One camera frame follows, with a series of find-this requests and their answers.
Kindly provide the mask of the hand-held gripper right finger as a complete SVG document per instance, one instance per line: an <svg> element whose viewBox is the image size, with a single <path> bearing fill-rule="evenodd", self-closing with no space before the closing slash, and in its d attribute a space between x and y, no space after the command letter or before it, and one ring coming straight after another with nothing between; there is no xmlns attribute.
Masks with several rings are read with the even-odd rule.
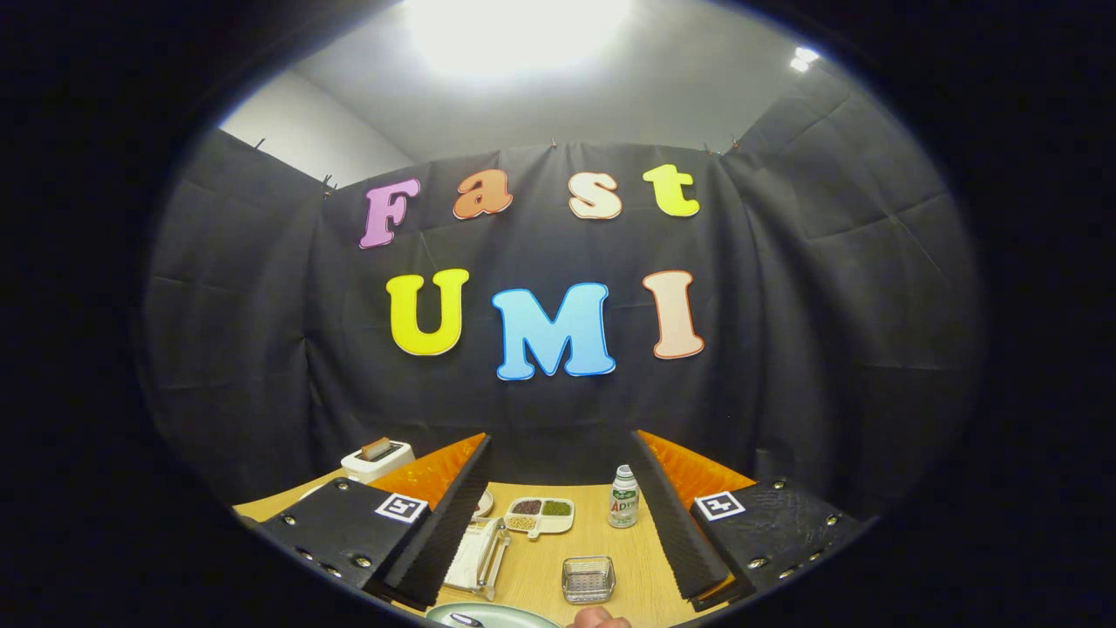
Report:
<svg viewBox="0 0 1116 628"><path fill-rule="evenodd" d="M643 429L629 465L680 595L695 611L788 584L862 532L793 480L751 480Z"/></svg>

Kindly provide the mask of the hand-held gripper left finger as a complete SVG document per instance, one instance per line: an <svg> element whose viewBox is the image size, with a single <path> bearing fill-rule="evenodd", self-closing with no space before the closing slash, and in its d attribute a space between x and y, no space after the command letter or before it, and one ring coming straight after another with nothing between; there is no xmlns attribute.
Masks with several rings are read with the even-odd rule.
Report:
<svg viewBox="0 0 1116 628"><path fill-rule="evenodd" d="M331 479L249 528L325 577L426 611L491 476L477 433L372 482Z"/></svg>

